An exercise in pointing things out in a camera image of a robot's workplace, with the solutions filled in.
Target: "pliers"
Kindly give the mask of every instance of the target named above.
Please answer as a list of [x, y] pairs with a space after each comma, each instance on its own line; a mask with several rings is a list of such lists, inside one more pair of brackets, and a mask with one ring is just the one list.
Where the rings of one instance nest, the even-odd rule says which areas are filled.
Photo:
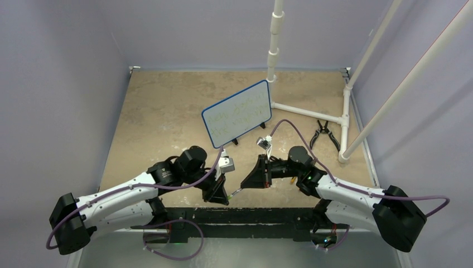
[[315, 143], [315, 141], [317, 140], [318, 138], [318, 135], [320, 133], [326, 133], [329, 135], [329, 138], [332, 140], [332, 142], [334, 143], [335, 147], [337, 148], [337, 151], [340, 152], [340, 144], [339, 142], [337, 141], [337, 139], [335, 138], [334, 134], [327, 128], [327, 126], [329, 125], [329, 122], [326, 121], [325, 122], [325, 125], [322, 126], [322, 123], [320, 123], [319, 120], [317, 120], [317, 123], [318, 123], [318, 126], [319, 126], [319, 129], [317, 129], [315, 131], [315, 134], [314, 136], [312, 137], [311, 141], [310, 141], [310, 148], [312, 149], [313, 148], [313, 144]]

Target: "cable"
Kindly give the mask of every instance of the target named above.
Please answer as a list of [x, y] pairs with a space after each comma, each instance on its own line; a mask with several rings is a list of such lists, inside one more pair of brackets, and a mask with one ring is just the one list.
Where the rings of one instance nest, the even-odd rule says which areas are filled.
[[[124, 187], [121, 187], [121, 188], [118, 188], [118, 189], [115, 189], [113, 191], [110, 191], [106, 194], [103, 194], [93, 200], [90, 201], [90, 204], [95, 204], [96, 202], [104, 199], [104, 198], [107, 198], [111, 195], [114, 195], [114, 194], [117, 194], [117, 193], [120, 193], [120, 192], [123, 192], [125, 190], [130, 190], [132, 188], [137, 188], [137, 187], [151, 187], [151, 188], [157, 188], [157, 189], [164, 189], [164, 190], [180, 190], [180, 189], [187, 189], [187, 188], [190, 188], [190, 187], [194, 187], [195, 185], [198, 185], [199, 183], [201, 183], [202, 181], [204, 181], [205, 179], [207, 179], [207, 177], [209, 177], [210, 174], [212, 174], [212, 172], [214, 172], [215, 168], [217, 167], [217, 164], [219, 162], [219, 159], [220, 159], [220, 156], [223, 152], [223, 147], [220, 147], [220, 150], [219, 150], [219, 153], [217, 155], [217, 158], [215, 159], [215, 162], [212, 166], [212, 168], [207, 172], [205, 173], [205, 175], [200, 178], [199, 180], [191, 183], [191, 184], [188, 184], [188, 185], [185, 185], [185, 186], [163, 186], [163, 185], [156, 185], [156, 184], [145, 184], [145, 183], [137, 183], [137, 184], [132, 184], [130, 186], [124, 186]], [[51, 246], [51, 240], [54, 236], [54, 234], [57, 232], [57, 230], [59, 228], [61, 228], [61, 226], [66, 222], [68, 221], [72, 216], [74, 216], [76, 213], [79, 213], [81, 210], [85, 209], [87, 207], [87, 204], [84, 204], [84, 205], [81, 205], [80, 207], [74, 209], [71, 213], [69, 213], [66, 217], [64, 217], [64, 219], [62, 219], [53, 229], [52, 229], [52, 232], [49, 234], [48, 238], [47, 238], [47, 241], [46, 241], [46, 248], [48, 250], [53, 250], [55, 248], [57, 248], [57, 245], [55, 246]]]
[[390, 199], [390, 200], [398, 200], [398, 201], [423, 201], [423, 200], [434, 200], [434, 199], [444, 199], [445, 201], [439, 205], [437, 208], [435, 208], [434, 210], [430, 211], [429, 213], [426, 214], [426, 217], [430, 217], [432, 215], [434, 215], [435, 213], [437, 213], [439, 210], [441, 210], [442, 208], [444, 208], [446, 205], [448, 205], [450, 203], [450, 198], [446, 197], [445, 195], [429, 195], [429, 196], [425, 196], [425, 197], [392, 197], [392, 196], [389, 196], [389, 195], [382, 195], [382, 194], [374, 194], [374, 193], [369, 193], [367, 191], [364, 191], [364, 190], [360, 190], [358, 188], [355, 188], [355, 187], [351, 187], [349, 185], [346, 185], [346, 184], [343, 184], [343, 183], [339, 183], [335, 177], [332, 175], [332, 172], [330, 172], [329, 168], [327, 168], [327, 166], [325, 166], [312, 152], [312, 150], [310, 150], [310, 147], [309, 145], [307, 144], [306, 140], [304, 139], [304, 137], [302, 136], [301, 132], [297, 129], [297, 127], [289, 120], [287, 119], [282, 119], [281, 121], [279, 121], [276, 126], [274, 127], [273, 131], [271, 132], [271, 134], [269, 134], [271, 137], [273, 136], [273, 134], [276, 132], [276, 129], [279, 127], [279, 125], [282, 123], [282, 122], [288, 122], [297, 132], [297, 134], [299, 134], [299, 137], [301, 138], [302, 142], [304, 143], [304, 145], [306, 146], [306, 148], [308, 149], [309, 153], [312, 155], [313, 159], [323, 167], [323, 169], [325, 171], [327, 171], [330, 179], [338, 186], [341, 186], [345, 189], [349, 189], [349, 190], [352, 190], [352, 191], [355, 191], [357, 193], [362, 193], [362, 194], [366, 194], [370, 197], [377, 197], [377, 198], [384, 198], [384, 199]]
[[186, 260], [190, 260], [191, 258], [197, 256], [197, 254], [199, 254], [199, 252], [202, 250], [202, 247], [204, 246], [204, 233], [202, 233], [202, 229], [195, 223], [195, 222], [192, 222], [192, 221], [189, 221], [189, 220], [186, 220], [186, 219], [174, 219], [172, 221], [168, 221], [168, 222], [163, 222], [163, 223], [160, 223], [160, 224], [155, 224], [155, 225], [145, 225], [145, 226], [141, 226], [143, 229], [156, 229], [158, 227], [161, 227], [161, 226], [164, 226], [164, 225], [168, 225], [168, 224], [173, 224], [173, 223], [176, 223], [176, 222], [185, 222], [185, 223], [188, 223], [188, 224], [191, 224], [193, 225], [197, 231], [199, 232], [200, 234], [200, 246], [199, 248], [197, 249], [196, 252], [194, 252], [192, 255], [189, 255], [187, 257], [173, 257], [173, 256], [169, 256], [169, 255], [166, 255], [166, 254], [163, 254], [163, 253], [160, 253], [160, 252], [157, 252], [153, 249], [151, 249], [150, 247], [148, 247], [148, 245], [146, 244], [146, 240], [145, 240], [145, 237], [143, 236], [143, 245], [144, 245], [144, 248], [143, 250], [147, 250], [151, 253], [154, 253], [156, 255], [159, 255], [161, 257], [164, 257], [166, 259], [170, 259], [170, 260], [173, 260], [173, 261], [186, 261]]

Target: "small whiteboard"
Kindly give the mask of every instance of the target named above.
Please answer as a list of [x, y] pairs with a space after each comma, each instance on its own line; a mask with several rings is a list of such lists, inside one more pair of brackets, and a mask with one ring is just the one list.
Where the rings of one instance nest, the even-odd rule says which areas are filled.
[[269, 85], [262, 80], [202, 111], [214, 148], [218, 148], [271, 119]]

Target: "pvc pipe frame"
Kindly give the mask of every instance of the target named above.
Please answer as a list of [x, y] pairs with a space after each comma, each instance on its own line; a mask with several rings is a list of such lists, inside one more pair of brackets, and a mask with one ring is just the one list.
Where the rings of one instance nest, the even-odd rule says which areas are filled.
[[444, 47], [453, 39], [453, 37], [462, 29], [466, 22], [473, 17], [473, 1], [467, 1], [460, 9], [452, 21], [445, 27], [440, 35], [435, 39], [432, 45], [422, 55], [419, 61], [414, 65], [411, 71], [406, 75], [398, 87], [394, 90], [391, 96], [381, 106], [374, 117], [363, 128], [358, 137], [351, 143], [350, 147], [343, 153], [343, 158], [348, 158], [353, 151], [365, 140], [365, 138], [372, 132], [374, 127], [384, 118], [389, 110], [400, 100], [403, 93], [405, 93], [417, 77], [422, 75], [426, 67], [436, 58], [436, 56], [444, 49]]
[[[346, 147], [347, 147], [347, 140], [348, 140], [348, 127], [350, 122], [350, 95], [351, 89], [353, 88], [353, 84], [358, 79], [361, 71], [365, 67], [366, 63], [368, 62], [369, 58], [373, 54], [374, 49], [376, 48], [379, 40], [383, 36], [383, 33], [386, 31], [391, 19], [393, 18], [396, 10], [402, 3], [402, 0], [394, 0], [391, 3], [391, 6], [388, 9], [388, 13], [384, 16], [381, 25], [379, 26], [378, 30], [376, 31], [371, 43], [368, 45], [366, 52], [364, 53], [363, 57], [360, 60], [358, 67], [356, 68], [355, 72], [351, 76], [349, 82], [345, 86], [343, 90], [343, 112], [340, 117], [329, 116], [323, 113], [317, 113], [313, 111], [308, 111], [304, 109], [299, 109], [296, 107], [291, 107], [288, 105], [275, 103], [271, 100], [271, 107], [274, 109], [280, 109], [287, 112], [302, 114], [304, 116], [315, 117], [318, 119], [331, 121], [337, 123], [341, 126], [341, 140], [340, 140], [340, 152], [339, 152], [339, 161], [340, 162], [347, 162], [350, 158], [351, 153], [353, 153], [353, 149], [351, 149], [351, 153], [346, 154]], [[274, 1], [274, 11], [273, 11], [273, 18], [271, 20], [271, 42], [269, 44], [269, 51], [268, 51], [268, 76], [266, 80], [269, 83], [269, 90], [270, 92], [273, 89], [274, 82], [276, 82], [276, 76], [274, 74], [274, 68], [276, 67], [277, 59], [279, 57], [279, 48], [278, 48], [278, 39], [279, 39], [279, 32], [281, 30], [281, 24], [284, 18], [284, 12], [282, 11], [283, 0], [275, 0]]]

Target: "gray wall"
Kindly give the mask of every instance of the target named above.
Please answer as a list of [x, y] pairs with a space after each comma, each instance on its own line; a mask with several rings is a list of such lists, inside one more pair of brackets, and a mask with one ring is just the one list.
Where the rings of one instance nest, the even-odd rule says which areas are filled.
[[0, 47], [1, 266], [65, 267], [48, 218], [97, 189], [127, 64], [92, 0], [2, 1]]
[[[390, 0], [285, 1], [278, 67], [352, 66]], [[265, 68], [274, 0], [99, 0], [129, 65]]]
[[[395, 37], [355, 83], [366, 124], [466, 0], [418, 0]], [[471, 267], [473, 209], [473, 20], [441, 52], [368, 137], [383, 187], [411, 196], [445, 194], [451, 204], [427, 221], [414, 267]], [[425, 212], [440, 204], [417, 202]]]

